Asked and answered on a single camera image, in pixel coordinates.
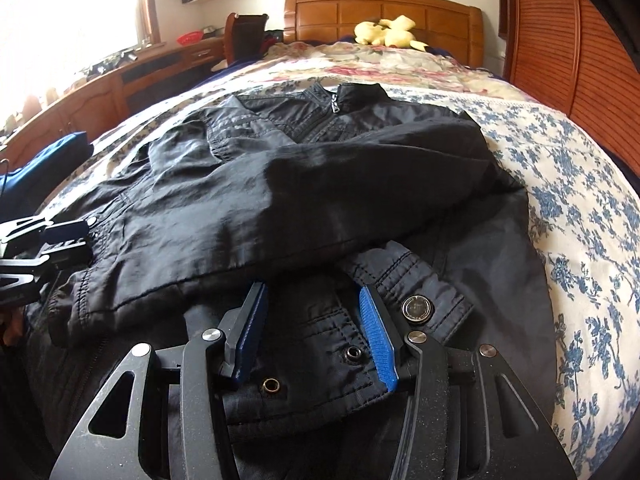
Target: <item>wooden wardrobe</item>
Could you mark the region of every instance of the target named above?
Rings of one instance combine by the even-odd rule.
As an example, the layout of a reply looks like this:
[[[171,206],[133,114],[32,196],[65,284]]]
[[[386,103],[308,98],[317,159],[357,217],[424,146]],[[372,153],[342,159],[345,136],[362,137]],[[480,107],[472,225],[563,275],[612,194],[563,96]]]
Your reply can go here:
[[[589,0],[508,0],[504,75],[640,174],[640,74]]]

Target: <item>black jacket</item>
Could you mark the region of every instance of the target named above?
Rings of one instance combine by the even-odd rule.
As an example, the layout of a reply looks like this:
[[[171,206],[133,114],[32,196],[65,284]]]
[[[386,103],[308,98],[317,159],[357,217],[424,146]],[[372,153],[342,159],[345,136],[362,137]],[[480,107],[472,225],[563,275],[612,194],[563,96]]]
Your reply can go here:
[[[94,260],[31,309],[24,351],[56,450],[135,342],[184,342],[207,328],[185,312],[215,325],[256,279],[270,287],[267,325],[250,380],[225,397],[245,478],[388,476],[402,399],[378,402],[388,392],[360,327],[365,283],[391,309],[430,298],[427,332],[494,344],[552,415],[552,310],[526,191],[464,113],[396,102],[379,85],[231,97],[143,146],[59,219],[78,217],[97,218]],[[279,394],[261,392],[266,377]]]

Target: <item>yellow plush toy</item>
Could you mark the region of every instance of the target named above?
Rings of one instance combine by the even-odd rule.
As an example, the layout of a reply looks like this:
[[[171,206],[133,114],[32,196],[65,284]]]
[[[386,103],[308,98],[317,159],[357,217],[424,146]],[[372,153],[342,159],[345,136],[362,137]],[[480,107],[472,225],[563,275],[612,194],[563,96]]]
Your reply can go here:
[[[356,25],[354,33],[356,43],[361,45],[385,45],[399,48],[415,48],[425,51],[426,43],[416,41],[409,31],[415,27],[414,20],[399,16],[392,20],[380,20],[378,23],[362,22]]]

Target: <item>red bowl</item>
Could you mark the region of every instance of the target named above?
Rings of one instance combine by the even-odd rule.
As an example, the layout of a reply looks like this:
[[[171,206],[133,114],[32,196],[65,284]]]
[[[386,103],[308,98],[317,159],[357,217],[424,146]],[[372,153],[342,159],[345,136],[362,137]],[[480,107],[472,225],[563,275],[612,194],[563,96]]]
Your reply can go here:
[[[204,32],[202,32],[201,30],[194,30],[193,32],[187,32],[186,34],[183,34],[176,41],[182,46],[187,46],[193,43],[198,43],[203,36]]]

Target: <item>window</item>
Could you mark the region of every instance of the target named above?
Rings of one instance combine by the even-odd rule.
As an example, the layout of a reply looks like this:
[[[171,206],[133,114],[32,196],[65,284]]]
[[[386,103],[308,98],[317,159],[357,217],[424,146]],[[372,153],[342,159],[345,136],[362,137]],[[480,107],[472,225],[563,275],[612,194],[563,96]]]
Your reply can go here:
[[[150,36],[146,0],[0,0],[0,127],[29,94]]]

